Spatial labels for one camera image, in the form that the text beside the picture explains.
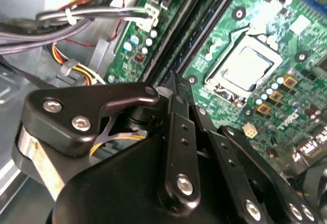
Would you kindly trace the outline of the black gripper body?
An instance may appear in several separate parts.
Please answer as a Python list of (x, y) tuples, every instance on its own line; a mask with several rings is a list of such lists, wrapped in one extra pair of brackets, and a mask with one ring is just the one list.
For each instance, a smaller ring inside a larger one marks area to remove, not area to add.
[(77, 174), (52, 223), (230, 223), (222, 174), (199, 138), (147, 139)]

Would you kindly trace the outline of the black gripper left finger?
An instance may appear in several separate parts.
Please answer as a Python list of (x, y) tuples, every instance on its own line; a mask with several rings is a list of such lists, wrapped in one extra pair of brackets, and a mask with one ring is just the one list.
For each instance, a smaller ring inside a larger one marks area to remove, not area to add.
[(183, 79), (173, 88), (142, 82), (39, 89), (24, 101), (14, 164), (56, 200), (77, 174), (171, 132), (194, 132)]

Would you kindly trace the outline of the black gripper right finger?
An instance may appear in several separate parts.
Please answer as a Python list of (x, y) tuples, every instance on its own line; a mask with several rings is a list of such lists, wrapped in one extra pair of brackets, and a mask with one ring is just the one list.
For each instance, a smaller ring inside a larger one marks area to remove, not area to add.
[(321, 215), (230, 126), (216, 129), (194, 101), (183, 79), (186, 98), (200, 133), (200, 142), (217, 163), (227, 194), (230, 223), (321, 223)]

